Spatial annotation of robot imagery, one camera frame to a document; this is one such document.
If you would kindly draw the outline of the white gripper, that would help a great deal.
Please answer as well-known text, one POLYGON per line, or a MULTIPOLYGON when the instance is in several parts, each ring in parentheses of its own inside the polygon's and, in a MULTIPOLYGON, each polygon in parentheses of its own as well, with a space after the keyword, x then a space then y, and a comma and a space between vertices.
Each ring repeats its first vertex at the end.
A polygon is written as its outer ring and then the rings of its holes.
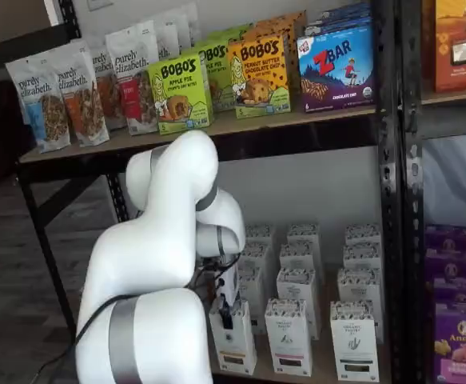
POLYGON ((215 273, 215 292, 218 297, 218 312, 224 329, 233 328, 230 307, 237 300, 239 292, 238 260, 234 259, 217 268, 215 273))

